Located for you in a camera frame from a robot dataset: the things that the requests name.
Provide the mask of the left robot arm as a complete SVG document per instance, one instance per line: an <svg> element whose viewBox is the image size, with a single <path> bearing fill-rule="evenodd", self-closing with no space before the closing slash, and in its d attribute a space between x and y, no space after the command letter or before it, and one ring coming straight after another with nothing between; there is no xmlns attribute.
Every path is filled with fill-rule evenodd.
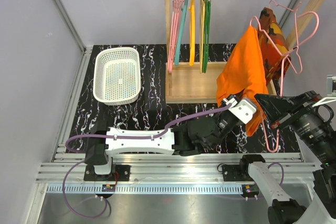
<svg viewBox="0 0 336 224"><path fill-rule="evenodd" d="M237 125L247 124L256 113L248 98L230 95L215 111L187 115L168 123L160 131L133 131L110 128L106 134L94 134L94 143L86 150L87 182L128 181L130 167L116 165L113 157L132 152L193 156L214 150Z"/></svg>

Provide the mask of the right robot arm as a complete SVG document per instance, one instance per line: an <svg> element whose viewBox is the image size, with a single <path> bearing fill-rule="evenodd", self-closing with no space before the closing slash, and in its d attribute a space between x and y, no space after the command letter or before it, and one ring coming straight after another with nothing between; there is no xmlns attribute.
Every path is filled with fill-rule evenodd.
<svg viewBox="0 0 336 224"><path fill-rule="evenodd" d="M291 127L321 162L306 181L311 203L308 207L289 196L269 171L261 155L243 155L238 173L252 179L267 202L269 223L335 223L335 130L334 111L328 105L334 96L321 97L308 91L294 97L256 94L274 129Z"/></svg>

